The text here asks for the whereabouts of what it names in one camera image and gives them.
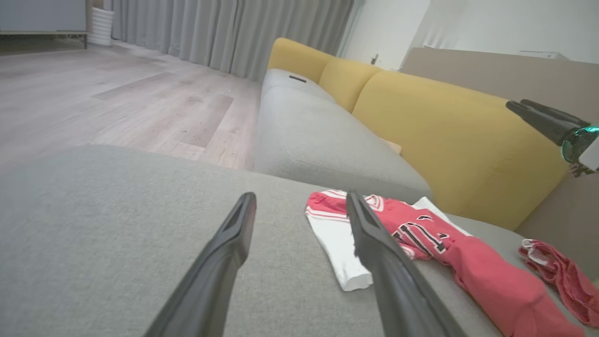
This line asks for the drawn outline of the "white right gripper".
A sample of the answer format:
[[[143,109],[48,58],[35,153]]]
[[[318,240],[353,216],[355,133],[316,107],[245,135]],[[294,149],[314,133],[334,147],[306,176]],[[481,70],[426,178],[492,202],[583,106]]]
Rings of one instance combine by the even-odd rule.
[[[597,125],[590,125],[589,122],[565,111],[528,99],[522,99],[520,102],[508,101],[505,106],[552,143],[561,145],[561,155],[569,163],[569,173],[572,177],[580,178],[598,172]],[[578,129],[569,133],[574,126]]]

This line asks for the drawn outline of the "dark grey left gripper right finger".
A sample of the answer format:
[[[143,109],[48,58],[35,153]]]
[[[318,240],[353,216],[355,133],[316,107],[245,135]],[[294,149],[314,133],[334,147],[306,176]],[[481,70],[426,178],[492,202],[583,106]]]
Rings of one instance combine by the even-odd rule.
[[[461,326],[365,198],[349,191],[346,212],[355,256],[370,271],[387,337],[463,337]]]

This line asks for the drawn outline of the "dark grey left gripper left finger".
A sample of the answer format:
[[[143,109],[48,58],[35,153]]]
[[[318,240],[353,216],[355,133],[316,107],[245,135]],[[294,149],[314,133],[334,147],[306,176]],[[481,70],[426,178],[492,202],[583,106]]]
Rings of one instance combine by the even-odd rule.
[[[256,195],[240,196],[147,329],[146,337],[220,337],[237,273],[246,262]]]

